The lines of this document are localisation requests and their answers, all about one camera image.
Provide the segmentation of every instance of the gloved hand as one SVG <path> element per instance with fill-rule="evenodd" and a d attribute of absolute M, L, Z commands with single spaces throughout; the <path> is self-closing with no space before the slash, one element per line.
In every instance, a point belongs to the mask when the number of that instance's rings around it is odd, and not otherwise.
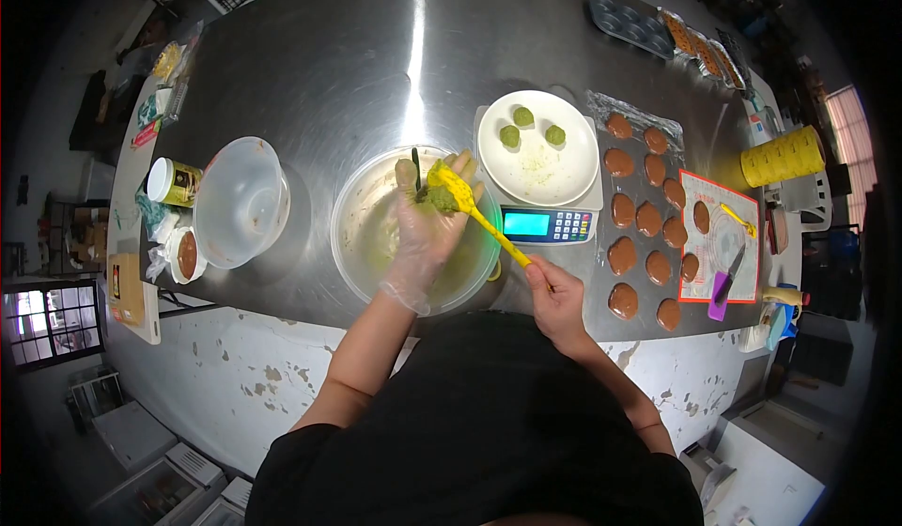
<path fill-rule="evenodd" d="M 476 172 L 476 160 L 469 150 L 445 157 L 447 163 L 465 182 Z M 467 225 L 466 213 L 442 213 L 431 203 L 417 203 L 417 166 L 412 160 L 400 159 L 395 164 L 396 208 L 398 210 L 398 252 L 379 287 L 418 315 L 429 314 L 429 289 L 445 267 L 445 262 L 460 241 Z M 485 187 L 473 187 L 474 202 Z"/>

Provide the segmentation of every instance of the window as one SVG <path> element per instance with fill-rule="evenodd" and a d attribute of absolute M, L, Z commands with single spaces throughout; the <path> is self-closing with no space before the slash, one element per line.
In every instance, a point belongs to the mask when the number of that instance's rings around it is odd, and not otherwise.
<path fill-rule="evenodd" d="M 9 286 L 3 317 L 3 340 L 22 369 L 104 351 L 93 280 Z"/>
<path fill-rule="evenodd" d="M 847 86 L 839 92 L 827 96 L 827 111 L 836 133 L 840 160 L 849 166 L 851 195 L 846 197 L 849 204 L 849 222 L 864 225 L 865 194 L 877 183 L 874 169 L 874 154 L 871 152 L 871 131 L 864 118 L 864 109 L 858 99 L 858 92 Z"/>

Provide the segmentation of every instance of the green dough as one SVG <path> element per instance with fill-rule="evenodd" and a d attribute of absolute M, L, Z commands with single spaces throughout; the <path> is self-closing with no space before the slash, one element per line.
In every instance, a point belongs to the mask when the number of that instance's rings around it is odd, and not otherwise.
<path fill-rule="evenodd" d="M 513 148 L 520 143 L 520 131 L 513 125 L 502 127 L 498 136 L 501 137 L 502 144 L 505 147 Z"/>
<path fill-rule="evenodd" d="M 426 202 L 432 203 L 436 209 L 443 213 L 451 213 L 460 210 L 457 200 L 444 185 L 429 187 L 426 191 Z"/>
<path fill-rule="evenodd" d="M 561 127 L 552 125 L 545 131 L 545 140 L 548 141 L 549 145 L 563 145 L 564 141 L 567 140 L 567 133 Z"/>
<path fill-rule="evenodd" d="M 516 126 L 530 126 L 535 119 L 532 118 L 532 111 L 526 108 L 517 108 L 513 112 L 513 122 Z"/>

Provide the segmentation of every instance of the yellow silicone spatula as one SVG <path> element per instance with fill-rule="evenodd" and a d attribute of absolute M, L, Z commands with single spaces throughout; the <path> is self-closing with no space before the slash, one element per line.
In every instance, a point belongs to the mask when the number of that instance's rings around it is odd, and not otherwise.
<path fill-rule="evenodd" d="M 482 228 L 489 231 L 489 234 L 501 243 L 502 248 L 508 251 L 520 267 L 525 268 L 528 264 L 532 263 L 532 260 L 527 258 L 523 252 L 517 249 L 517 247 L 513 246 L 513 242 L 508 240 L 497 228 L 492 227 L 491 223 L 482 216 L 479 209 L 476 208 L 476 204 L 473 203 L 473 190 L 467 182 L 464 182 L 460 176 L 454 172 L 454 170 L 448 167 L 445 161 L 439 160 L 429 169 L 426 181 L 433 187 L 444 185 L 448 189 L 448 192 L 454 196 L 455 201 L 457 201 L 457 208 L 470 217 L 473 217 L 477 223 L 482 225 Z"/>
<path fill-rule="evenodd" d="M 758 229 L 755 228 L 755 226 L 752 225 L 751 223 L 747 223 L 744 220 L 742 220 L 741 218 L 739 218 L 739 216 L 736 214 L 736 211 L 730 209 L 729 205 L 727 205 L 726 203 L 721 203 L 721 209 L 726 211 L 727 215 L 735 218 L 736 222 L 739 225 L 742 225 L 743 227 L 745 227 L 745 232 L 749 233 L 749 236 L 751 238 L 756 239 L 758 237 Z"/>

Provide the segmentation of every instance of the digital kitchen scale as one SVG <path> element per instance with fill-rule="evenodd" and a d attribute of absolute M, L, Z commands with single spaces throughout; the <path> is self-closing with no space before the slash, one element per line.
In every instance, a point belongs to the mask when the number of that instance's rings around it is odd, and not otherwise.
<path fill-rule="evenodd" d="M 588 242 L 595 237 L 595 229 L 600 222 L 604 207 L 602 192 L 602 168 L 599 160 L 598 172 L 589 190 L 570 203 L 555 207 L 533 205 L 506 193 L 482 167 L 479 159 L 478 132 L 482 117 L 489 109 L 479 106 L 474 120 L 474 155 L 479 163 L 479 171 L 485 188 L 498 201 L 502 209 L 502 232 L 515 243 L 533 246 L 572 245 Z M 596 137 L 595 121 L 583 116 Z"/>

